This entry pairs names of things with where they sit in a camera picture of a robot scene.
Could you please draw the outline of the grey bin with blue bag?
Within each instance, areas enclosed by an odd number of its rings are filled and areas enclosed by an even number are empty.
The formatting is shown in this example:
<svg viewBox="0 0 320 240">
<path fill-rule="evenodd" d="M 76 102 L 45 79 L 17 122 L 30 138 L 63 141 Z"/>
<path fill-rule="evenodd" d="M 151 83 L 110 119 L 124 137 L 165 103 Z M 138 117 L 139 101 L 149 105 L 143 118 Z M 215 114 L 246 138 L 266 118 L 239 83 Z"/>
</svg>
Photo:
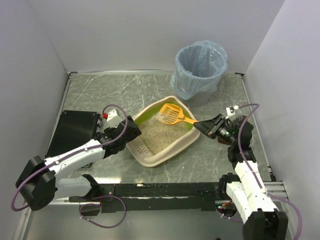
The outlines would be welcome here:
<svg viewBox="0 0 320 240">
<path fill-rule="evenodd" d="M 228 55 L 221 45 L 209 40 L 198 41 L 176 54 L 170 85 L 183 104 L 201 107 L 217 91 L 227 68 Z"/>
</svg>

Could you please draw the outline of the beige green litter box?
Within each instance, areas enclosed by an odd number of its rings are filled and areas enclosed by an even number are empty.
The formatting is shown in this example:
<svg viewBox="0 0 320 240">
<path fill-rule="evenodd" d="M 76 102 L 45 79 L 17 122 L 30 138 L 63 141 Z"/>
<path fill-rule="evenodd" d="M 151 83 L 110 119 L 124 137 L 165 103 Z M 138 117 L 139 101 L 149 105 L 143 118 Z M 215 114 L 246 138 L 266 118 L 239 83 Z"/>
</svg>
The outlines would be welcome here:
<svg viewBox="0 0 320 240">
<path fill-rule="evenodd" d="M 192 120 L 196 119 L 192 112 L 187 108 L 187 106 L 185 106 L 177 97 L 173 95 L 167 96 L 150 104 L 139 113 L 134 115 L 132 119 L 137 125 L 140 125 L 141 123 L 150 119 L 157 112 L 159 112 L 161 107 L 166 103 L 178 105 L 182 109 L 186 117 Z M 172 144 L 170 144 L 168 147 L 157 154 L 153 154 L 147 148 L 146 144 L 142 141 L 140 136 L 135 140 L 129 142 L 126 147 L 130 151 L 132 156 L 141 165 L 149 168 L 155 167 L 179 154 L 199 138 L 199 130 L 197 130 L 193 125 L 189 123 L 187 124 L 187 128 L 188 133 L 175 140 Z"/>
</svg>

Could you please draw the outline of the beige cat litter pellets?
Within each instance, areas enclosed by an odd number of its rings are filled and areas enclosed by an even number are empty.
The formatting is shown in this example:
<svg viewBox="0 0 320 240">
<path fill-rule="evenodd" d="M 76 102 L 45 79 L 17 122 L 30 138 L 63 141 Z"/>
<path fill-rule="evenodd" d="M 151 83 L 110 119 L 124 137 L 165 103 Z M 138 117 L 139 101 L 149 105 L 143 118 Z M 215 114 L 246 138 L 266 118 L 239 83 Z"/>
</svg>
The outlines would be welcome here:
<svg viewBox="0 0 320 240">
<path fill-rule="evenodd" d="M 141 140 L 153 155 L 163 151 L 191 129 L 188 123 L 179 122 L 169 125 L 161 122 L 161 118 L 162 114 L 157 112 L 138 125 L 141 130 Z"/>
</svg>

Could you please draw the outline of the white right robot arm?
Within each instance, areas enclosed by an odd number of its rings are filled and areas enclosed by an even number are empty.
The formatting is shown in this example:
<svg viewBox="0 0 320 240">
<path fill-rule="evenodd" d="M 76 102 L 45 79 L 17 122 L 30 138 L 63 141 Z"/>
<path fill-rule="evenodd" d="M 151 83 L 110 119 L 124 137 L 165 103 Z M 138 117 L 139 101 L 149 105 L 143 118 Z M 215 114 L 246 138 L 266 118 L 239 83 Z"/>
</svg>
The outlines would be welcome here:
<svg viewBox="0 0 320 240">
<path fill-rule="evenodd" d="M 235 173 L 224 174 L 219 180 L 219 192 L 232 200 L 243 221 L 245 240 L 284 240 L 288 217 L 268 196 L 251 148 L 253 125 L 245 116 L 234 120 L 222 114 L 197 121 L 194 127 L 210 139 L 228 144 L 227 156 Z"/>
</svg>

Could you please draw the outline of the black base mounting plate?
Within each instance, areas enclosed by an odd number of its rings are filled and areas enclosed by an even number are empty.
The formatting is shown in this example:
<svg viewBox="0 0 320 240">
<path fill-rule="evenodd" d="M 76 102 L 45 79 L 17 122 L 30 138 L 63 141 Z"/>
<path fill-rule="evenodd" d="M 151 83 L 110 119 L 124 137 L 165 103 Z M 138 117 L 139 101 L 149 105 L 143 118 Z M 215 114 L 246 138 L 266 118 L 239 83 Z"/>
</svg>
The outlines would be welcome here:
<svg viewBox="0 0 320 240">
<path fill-rule="evenodd" d="M 68 201 L 81 204 L 102 203 L 102 213 L 123 210 L 123 205 L 118 200 L 101 199 L 102 196 L 120 198 L 125 203 L 127 211 L 215 211 L 217 205 L 231 200 L 219 187 L 218 182 L 185 182 L 101 184 L 96 195 L 97 199 L 71 196 Z"/>
</svg>

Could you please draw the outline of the orange plastic litter scoop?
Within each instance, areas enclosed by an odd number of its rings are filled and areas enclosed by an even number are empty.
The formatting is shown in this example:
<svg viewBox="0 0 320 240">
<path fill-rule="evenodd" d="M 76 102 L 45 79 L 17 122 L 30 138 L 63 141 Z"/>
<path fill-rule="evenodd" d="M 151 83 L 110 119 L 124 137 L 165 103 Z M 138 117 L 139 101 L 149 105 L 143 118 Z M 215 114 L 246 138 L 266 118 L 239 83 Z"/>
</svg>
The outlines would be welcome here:
<svg viewBox="0 0 320 240">
<path fill-rule="evenodd" d="M 180 122 L 185 122 L 188 124 L 194 124 L 198 122 L 195 119 L 186 117 L 183 110 L 175 104 L 165 103 L 159 111 L 157 119 L 166 125 L 175 125 Z"/>
</svg>

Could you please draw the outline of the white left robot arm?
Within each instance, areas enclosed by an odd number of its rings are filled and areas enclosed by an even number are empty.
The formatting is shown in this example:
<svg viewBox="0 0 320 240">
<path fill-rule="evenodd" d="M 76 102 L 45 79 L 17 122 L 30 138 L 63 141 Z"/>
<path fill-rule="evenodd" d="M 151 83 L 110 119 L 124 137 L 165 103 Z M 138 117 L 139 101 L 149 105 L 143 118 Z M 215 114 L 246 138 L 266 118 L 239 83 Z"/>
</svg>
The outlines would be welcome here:
<svg viewBox="0 0 320 240">
<path fill-rule="evenodd" d="M 84 145 L 55 157 L 30 159 L 15 186 L 33 211 L 51 201 L 66 197 L 92 200 L 100 194 L 100 185 L 89 174 L 77 178 L 68 175 L 90 163 L 105 159 L 125 149 L 127 143 L 141 135 L 131 116 L 117 127 L 108 127 Z"/>
</svg>

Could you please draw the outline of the brown wooden metronome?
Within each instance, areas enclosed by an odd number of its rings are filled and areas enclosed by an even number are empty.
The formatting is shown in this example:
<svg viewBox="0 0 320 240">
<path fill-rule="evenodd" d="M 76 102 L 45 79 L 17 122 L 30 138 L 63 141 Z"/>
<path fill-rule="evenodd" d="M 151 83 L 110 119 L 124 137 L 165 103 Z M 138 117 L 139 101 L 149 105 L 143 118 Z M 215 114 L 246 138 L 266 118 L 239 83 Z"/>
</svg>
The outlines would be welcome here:
<svg viewBox="0 0 320 240">
<path fill-rule="evenodd" d="M 231 137 L 220 137 L 218 136 L 217 137 L 217 141 L 220 143 L 220 144 L 224 144 L 224 145 L 228 145 L 230 146 L 232 143 L 233 143 L 233 138 Z"/>
</svg>

